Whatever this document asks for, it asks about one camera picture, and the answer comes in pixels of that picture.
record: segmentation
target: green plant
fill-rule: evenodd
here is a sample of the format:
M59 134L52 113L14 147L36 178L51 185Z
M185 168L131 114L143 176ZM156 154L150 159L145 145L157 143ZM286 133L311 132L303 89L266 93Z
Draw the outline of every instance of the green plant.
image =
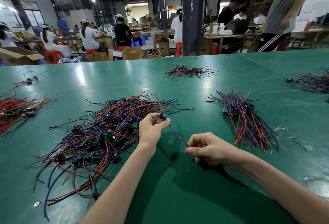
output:
M126 13L127 13L127 16L130 16L130 13L131 13L131 7L130 6L126 5Z

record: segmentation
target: black shirt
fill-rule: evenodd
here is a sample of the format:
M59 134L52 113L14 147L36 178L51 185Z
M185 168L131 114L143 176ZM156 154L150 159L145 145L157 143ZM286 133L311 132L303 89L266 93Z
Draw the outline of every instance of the black shirt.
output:
M132 36L133 34L131 33L129 27L126 24L115 24L114 26L114 33L118 39L118 41L124 41L126 40L126 32L128 32L128 34L130 36Z
M225 6L218 16L217 23L224 23L224 25L227 25L228 22L233 20L234 13L231 11L231 9L228 6Z

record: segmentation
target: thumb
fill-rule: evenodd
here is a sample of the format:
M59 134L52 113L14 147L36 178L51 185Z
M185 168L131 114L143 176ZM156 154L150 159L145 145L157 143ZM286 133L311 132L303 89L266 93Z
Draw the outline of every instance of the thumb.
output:
M187 154L193 155L195 157L205 157L206 150L205 147L203 148L197 148L197 147L189 147L186 149Z
M164 128L166 128L168 125L170 124L170 119L167 118L165 121L162 121L161 123L158 123L156 125L157 128L163 130Z

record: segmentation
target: gray t-shirt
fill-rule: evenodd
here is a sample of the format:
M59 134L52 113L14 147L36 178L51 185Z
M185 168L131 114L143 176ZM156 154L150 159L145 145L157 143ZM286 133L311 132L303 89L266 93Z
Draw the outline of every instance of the gray t-shirt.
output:
M295 29L296 17L298 12L294 15L290 26L284 31L281 30L280 24L283 18L287 15L292 5L296 0L274 0L269 14L266 18L265 29L263 33L273 33L273 34L286 34Z

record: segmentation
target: green workbench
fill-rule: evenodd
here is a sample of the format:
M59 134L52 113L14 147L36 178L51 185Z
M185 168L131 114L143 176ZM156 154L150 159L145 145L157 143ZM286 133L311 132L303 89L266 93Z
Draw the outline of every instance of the green workbench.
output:
M196 68L221 70L219 76L204 79L180 77L178 81L163 78L171 62L192 64ZM24 169L38 161L67 135L67 128L48 131L48 127L77 119L82 110L98 110L102 102L113 97L130 97L148 89L159 98L179 97L181 111L170 115L172 126L186 141L194 133L212 132L233 143L233 131L221 107L206 103L210 94L226 89L248 93L255 102L257 114L278 134L279 153L252 152L274 165L315 193L329 197L329 104L328 95L304 92L282 85L300 72L329 67L329 49L242 53L231 55L162 58L130 61L90 62L76 64L0 67L0 94L10 90L14 82L24 78L23 72L42 73L39 81L16 90L19 97L41 99L44 94L58 101L46 104L8 138L0 138L0 216L3 224L48 223L43 217L43 203L51 168L40 177L35 193L32 182L41 166ZM295 223L294 219L270 199L247 177L228 171L240 183L214 171L203 171L189 155L184 144L166 129L138 185L126 223ZM123 162L128 152L122 153ZM115 175L121 164L109 169ZM53 179L60 173L56 170ZM86 179L78 178L77 185ZM109 181L102 179L98 191ZM55 184L50 197L72 190L69 174ZM33 207L35 202L42 203ZM78 223L87 212L88 199L79 195L47 207L50 223Z

